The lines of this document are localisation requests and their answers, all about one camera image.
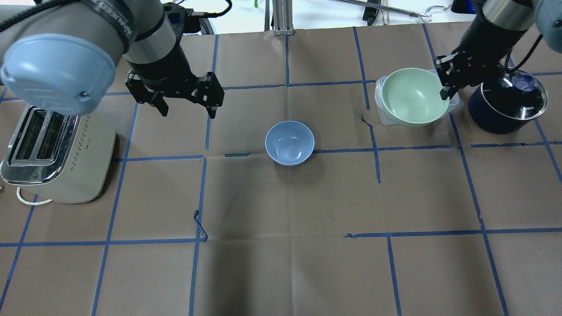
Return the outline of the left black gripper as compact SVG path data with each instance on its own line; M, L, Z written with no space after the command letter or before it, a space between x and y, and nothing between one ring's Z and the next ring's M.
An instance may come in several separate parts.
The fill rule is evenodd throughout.
M141 64L129 61L138 81L126 81L125 86L138 104L148 104L166 117L169 106L166 97L183 98L205 108L209 118L215 119L217 110L223 106L225 92L214 72L197 77L191 72L188 60L176 42L171 51L151 63Z

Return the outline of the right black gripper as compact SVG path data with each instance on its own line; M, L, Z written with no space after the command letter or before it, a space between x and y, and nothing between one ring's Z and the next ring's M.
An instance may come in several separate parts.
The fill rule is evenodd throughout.
M518 31L504 29L485 18L475 18L452 54L434 59L442 85L441 99L452 99L459 90L492 76L499 61L518 40Z

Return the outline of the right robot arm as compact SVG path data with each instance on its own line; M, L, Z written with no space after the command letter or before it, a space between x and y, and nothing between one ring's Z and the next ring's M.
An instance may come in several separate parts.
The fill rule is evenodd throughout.
M449 55L434 58L442 100L506 72L505 58L532 25L548 46L561 52L559 0L473 0L476 16Z

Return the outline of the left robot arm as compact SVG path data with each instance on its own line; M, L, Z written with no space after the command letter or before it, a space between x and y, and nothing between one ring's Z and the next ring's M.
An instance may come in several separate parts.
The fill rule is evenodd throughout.
M159 0L3 5L1 84L40 109L84 115L97 108L124 59L131 68L125 86L135 102L167 116L165 98L185 99L213 119L223 88L213 72L193 74L180 42L202 30L202 19L222 15Z

